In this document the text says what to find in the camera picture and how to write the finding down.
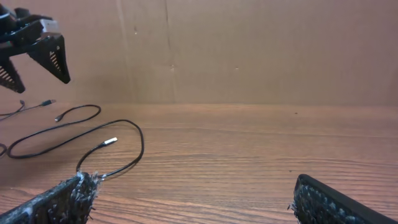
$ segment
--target black cable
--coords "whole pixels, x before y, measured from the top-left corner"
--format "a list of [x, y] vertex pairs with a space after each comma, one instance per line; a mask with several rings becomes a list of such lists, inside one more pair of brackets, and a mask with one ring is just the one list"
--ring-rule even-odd
[[16, 110], [15, 112], [0, 114], [0, 116], [6, 116], [5, 118], [1, 118], [0, 121], [5, 120], [5, 119], [11, 117], [12, 115], [21, 112], [21, 110], [25, 107], [25, 101], [20, 100], [19, 102], [21, 103], [21, 107], [18, 110]]
[[0, 121], [3, 121], [5, 119], [11, 117], [12, 115], [18, 114], [18, 113], [23, 112], [23, 111], [27, 111], [27, 110], [30, 110], [30, 109], [33, 109], [33, 108], [38, 108], [40, 106], [50, 105], [50, 104], [54, 103], [55, 100], [46, 100], [46, 101], [42, 102], [41, 104], [36, 105], [36, 106], [32, 106], [30, 108], [24, 108], [25, 107], [25, 101], [20, 100], [19, 102], [21, 103], [21, 107], [18, 110], [16, 110], [15, 112], [0, 114], [0, 116], [6, 116], [5, 118], [1, 118]]
[[[26, 136], [26, 137], [23, 137], [23, 138], [21, 138], [21, 139], [19, 139], [19, 140], [16, 140], [16, 141], [15, 141], [14, 143], [12, 143], [12, 144], [10, 145], [10, 147], [8, 148], [8, 150], [7, 150], [7, 155], [8, 155], [9, 157], [11, 157], [11, 158], [14, 158], [14, 159], [28, 159], [28, 158], [32, 158], [32, 157], [35, 157], [35, 156], [39, 156], [39, 155], [45, 154], [46, 152], [52, 151], [52, 150], [54, 150], [54, 149], [56, 149], [56, 148], [58, 148], [58, 147], [60, 147], [60, 146], [62, 146], [62, 145], [64, 145], [64, 144], [66, 144], [66, 143], [68, 143], [68, 142], [70, 142], [70, 141], [72, 141], [72, 140], [78, 138], [78, 137], [81, 137], [81, 136], [83, 136], [83, 135], [85, 135], [85, 134], [88, 134], [88, 133], [90, 133], [90, 132], [93, 132], [93, 131], [95, 131], [95, 130], [97, 130], [97, 129], [99, 129], [99, 128], [102, 128], [102, 127], [104, 127], [104, 126], [107, 126], [107, 125], [109, 125], [109, 124], [114, 124], [114, 123], [117, 123], [117, 122], [127, 122], [127, 123], [132, 124], [133, 126], [135, 126], [135, 127], [138, 129], [138, 131], [139, 131], [139, 134], [140, 134], [140, 137], [141, 137], [141, 151], [140, 151], [140, 154], [139, 154], [133, 161], [131, 161], [130, 163], [128, 163], [128, 164], [125, 165], [124, 167], [122, 167], [122, 168], [120, 168], [120, 169], [117, 169], [117, 170], [115, 170], [115, 171], [109, 172], [109, 173], [107, 173], [107, 174], [103, 174], [103, 175], [101, 176], [101, 178], [104, 179], [105, 177], [109, 177], [109, 176], [111, 176], [111, 175], [117, 174], [118, 172], [121, 172], [122, 170], [127, 169], [128, 167], [133, 166], [134, 164], [138, 163], [138, 162], [141, 160], [142, 155], [144, 154], [144, 135], [143, 135], [143, 133], [142, 133], [142, 131], [141, 131], [141, 128], [140, 128], [138, 125], [136, 125], [135, 123], [133, 123], [132, 121], [127, 120], [127, 119], [118, 119], [118, 120], [115, 120], [115, 121], [110, 121], [110, 122], [101, 124], [101, 125], [99, 125], [99, 126], [97, 126], [97, 127], [95, 127], [95, 128], [92, 128], [92, 129], [90, 129], [90, 130], [88, 130], [88, 131], [85, 131], [84, 133], [78, 134], [77, 136], [75, 136], [75, 137], [73, 137], [73, 138], [71, 138], [71, 139], [69, 139], [69, 140], [66, 140], [65, 142], [63, 142], [63, 143], [61, 143], [61, 144], [58, 144], [58, 145], [53, 146], [53, 147], [50, 147], [50, 148], [45, 149], [45, 150], [43, 150], [43, 151], [41, 151], [41, 152], [36, 152], [36, 153], [26, 154], [26, 155], [21, 155], [21, 156], [16, 156], [16, 155], [12, 155], [12, 154], [11, 154], [12, 149], [13, 149], [18, 143], [20, 143], [21, 141], [23, 141], [23, 140], [25, 140], [25, 139], [31, 138], [31, 137], [33, 137], [33, 136], [36, 136], [36, 135], [38, 135], [38, 134], [41, 134], [41, 133], [44, 133], [44, 132], [47, 132], [47, 131], [51, 131], [51, 130], [54, 130], [54, 129], [62, 128], [62, 127], [65, 127], [65, 126], [69, 126], [69, 125], [71, 125], [71, 124], [77, 124], [77, 123], [81, 123], [81, 122], [84, 122], [84, 121], [88, 121], [89, 119], [92, 119], [92, 118], [94, 118], [95, 116], [97, 116], [97, 115], [99, 115], [99, 114], [101, 113], [101, 107], [99, 107], [99, 106], [97, 106], [97, 105], [82, 105], [82, 106], [77, 106], [77, 107], [71, 108], [71, 109], [69, 109], [69, 110], [63, 112], [61, 115], [59, 115], [59, 116], [57, 116], [57, 117], [55, 118], [55, 121], [56, 121], [56, 122], [61, 121], [62, 118], [63, 118], [67, 113], [69, 113], [69, 112], [71, 112], [71, 111], [73, 111], [73, 110], [75, 110], [75, 109], [82, 108], [82, 107], [95, 107], [95, 108], [98, 109], [98, 111], [97, 111], [94, 115], [90, 116], [89, 118], [85, 118], [85, 119], [82, 119], [82, 120], [73, 121], [73, 122], [69, 122], [69, 123], [65, 123], [65, 124], [60, 124], [60, 125], [57, 125], [57, 126], [53, 126], [53, 127], [51, 127], [51, 128], [47, 128], [47, 129], [38, 131], [38, 132], [36, 132], [36, 133], [33, 133], [33, 134], [28, 135], [28, 136]], [[88, 151], [88, 152], [79, 160], [79, 162], [78, 162], [78, 164], [77, 164], [77, 167], [76, 167], [76, 171], [78, 172], [78, 171], [80, 170], [81, 164], [83, 163], [83, 161], [84, 161], [91, 153], [93, 153], [93, 152], [96, 151], [97, 149], [100, 149], [100, 148], [102, 148], [102, 147], [108, 146], [108, 145], [114, 143], [115, 141], [116, 141], [116, 140], [110, 139], [110, 140], [108, 140], [108, 141], [102, 142], [101, 144], [97, 145], [96, 147], [94, 147], [93, 149], [91, 149], [90, 151]]]
[[0, 152], [0, 156], [2, 156], [7, 151], [7, 147], [1, 143], [0, 143], [0, 147], [2, 147], [2, 152]]

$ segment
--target wooden table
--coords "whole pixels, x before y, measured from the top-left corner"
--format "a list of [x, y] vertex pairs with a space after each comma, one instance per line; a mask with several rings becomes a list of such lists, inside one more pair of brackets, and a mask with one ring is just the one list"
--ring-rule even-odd
[[[18, 105], [7, 105], [2, 111]], [[57, 103], [0, 123], [0, 142], [54, 125], [69, 109]], [[260, 105], [101, 105], [87, 122], [21, 143], [37, 152], [114, 119], [144, 132], [146, 151], [133, 169], [107, 180], [91, 212], [98, 223], [296, 223], [287, 206], [299, 174], [309, 174], [398, 219], [398, 108]], [[63, 122], [84, 118], [85, 108]], [[137, 131], [116, 124], [32, 159], [0, 159], [0, 212], [75, 173], [93, 146], [117, 137], [82, 165], [101, 173], [139, 153]]]

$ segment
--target robotic arm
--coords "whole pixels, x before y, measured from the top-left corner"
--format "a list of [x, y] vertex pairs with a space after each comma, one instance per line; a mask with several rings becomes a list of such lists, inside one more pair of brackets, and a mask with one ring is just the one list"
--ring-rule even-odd
[[9, 10], [0, 4], [0, 85], [17, 93], [25, 91], [10, 57], [27, 53], [63, 83], [70, 81], [65, 41], [58, 22], [31, 15], [29, 10]]

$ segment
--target cable coil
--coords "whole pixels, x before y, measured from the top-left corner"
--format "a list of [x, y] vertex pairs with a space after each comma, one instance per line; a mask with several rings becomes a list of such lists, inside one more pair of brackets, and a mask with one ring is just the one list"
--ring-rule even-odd
[[[63, 112], [61, 115], [59, 115], [59, 116], [57, 116], [57, 117], [55, 118], [55, 122], [61, 121], [62, 118], [63, 118], [67, 113], [69, 113], [69, 112], [71, 112], [71, 111], [73, 111], [73, 110], [75, 110], [75, 109], [84, 108], [84, 107], [95, 107], [95, 108], [98, 109], [98, 111], [97, 111], [94, 115], [92, 115], [92, 116], [90, 116], [90, 117], [88, 117], [88, 118], [81, 119], [81, 120], [78, 120], [78, 121], [69, 122], [69, 123], [65, 123], [65, 124], [56, 125], [56, 126], [53, 126], [53, 127], [51, 127], [51, 128], [43, 129], [43, 130], [41, 130], [41, 131], [37, 131], [36, 133], [30, 134], [30, 135], [28, 135], [28, 136], [26, 136], [26, 137], [23, 137], [23, 138], [21, 138], [21, 139], [18, 139], [18, 140], [16, 140], [14, 143], [12, 143], [12, 144], [8, 147], [8, 149], [6, 149], [6, 147], [5, 147], [4, 145], [0, 144], [0, 147], [3, 147], [3, 149], [4, 149], [3, 152], [0, 153], [0, 156], [3, 155], [5, 151], [7, 151], [7, 155], [8, 155], [10, 158], [13, 158], [13, 159], [28, 159], [28, 158], [32, 158], [32, 157], [39, 156], [39, 155], [45, 154], [45, 153], [47, 153], [47, 152], [50, 152], [50, 151], [52, 151], [52, 150], [54, 150], [54, 149], [56, 149], [56, 148], [58, 148], [58, 147], [60, 147], [60, 146], [62, 146], [62, 145], [64, 145], [64, 144], [66, 144], [66, 143], [68, 143], [68, 142], [70, 142], [70, 141], [72, 141], [72, 140], [74, 140], [74, 139], [76, 139], [76, 138], [78, 138], [78, 137], [84, 136], [84, 135], [86, 135], [86, 134], [88, 134], [88, 133], [91, 133], [91, 132], [93, 132], [93, 131], [95, 131], [95, 130], [97, 130], [97, 129], [99, 129], [99, 128], [105, 127], [105, 126], [110, 125], [110, 124], [118, 123], [118, 122], [127, 122], [127, 123], [129, 123], [129, 124], [132, 124], [132, 125], [133, 125], [134, 127], [136, 127], [137, 130], [139, 131], [139, 134], [140, 134], [140, 137], [141, 137], [141, 151], [140, 151], [139, 155], [138, 155], [133, 161], [131, 161], [131, 162], [128, 163], [127, 165], [123, 166], [122, 168], [117, 169], [117, 170], [114, 170], [114, 171], [112, 171], [112, 172], [108, 172], [107, 174], [99, 175], [99, 176], [100, 176], [102, 179], [104, 179], [105, 177], [109, 177], [109, 176], [111, 176], [111, 175], [117, 174], [118, 172], [121, 172], [122, 170], [125, 170], [125, 169], [127, 169], [127, 168], [133, 166], [134, 164], [137, 164], [137, 163], [141, 160], [142, 155], [144, 154], [144, 135], [143, 135], [143, 133], [142, 133], [141, 128], [140, 128], [138, 125], [136, 125], [135, 123], [133, 123], [132, 121], [128, 120], [128, 119], [117, 119], [117, 120], [115, 120], [115, 121], [110, 121], [110, 122], [101, 124], [101, 125], [99, 125], [99, 126], [97, 126], [97, 127], [95, 127], [95, 128], [92, 128], [92, 129], [90, 129], [90, 130], [88, 130], [88, 131], [85, 131], [84, 133], [78, 134], [77, 136], [72, 137], [72, 138], [70, 138], [70, 139], [68, 139], [68, 140], [66, 140], [66, 141], [64, 141], [64, 142], [62, 142], [62, 143], [60, 143], [60, 144], [58, 144], [58, 145], [56, 145], [56, 146], [50, 147], [50, 148], [48, 148], [48, 149], [44, 149], [44, 150], [41, 151], [41, 152], [36, 152], [36, 153], [26, 154], [26, 155], [20, 155], [20, 156], [13, 155], [13, 154], [11, 153], [12, 150], [14, 149], [14, 147], [15, 147], [18, 143], [22, 142], [23, 140], [26, 140], [26, 139], [31, 138], [31, 137], [33, 137], [33, 136], [36, 136], [36, 135], [38, 135], [38, 134], [45, 133], [45, 132], [47, 132], [47, 131], [51, 131], [51, 130], [58, 129], [58, 128], [62, 128], [62, 127], [69, 126], [69, 125], [72, 125], [72, 124], [77, 124], [77, 123], [81, 123], [81, 122], [84, 122], [84, 121], [88, 121], [88, 120], [90, 120], [90, 119], [93, 119], [94, 117], [96, 117], [97, 115], [99, 115], [99, 114], [101, 113], [101, 107], [98, 106], [98, 105], [82, 105], [82, 106], [77, 106], [77, 107], [74, 107], [74, 108], [70, 108], [69, 110], [66, 110], [66, 111]], [[107, 143], [107, 141], [102, 142], [101, 144], [99, 144], [99, 145], [95, 146], [94, 148], [92, 148], [91, 150], [89, 150], [89, 151], [79, 160], [79, 162], [78, 162], [78, 164], [77, 164], [77, 166], [76, 166], [76, 171], [77, 171], [77, 172], [80, 171], [80, 166], [81, 166], [81, 164], [83, 163], [83, 161], [84, 161], [91, 153], [93, 153], [93, 152], [96, 151], [97, 149], [101, 149], [102, 147], [105, 147], [105, 146], [108, 146], [109, 144], [114, 143], [116, 140], [111, 141], [110, 143]]]

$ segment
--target cardboard wall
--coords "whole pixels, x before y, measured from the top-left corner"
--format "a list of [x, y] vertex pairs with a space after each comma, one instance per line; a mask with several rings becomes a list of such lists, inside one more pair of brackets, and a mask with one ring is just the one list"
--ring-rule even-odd
[[396, 0], [5, 0], [59, 21], [73, 81], [26, 55], [0, 101], [398, 105]]

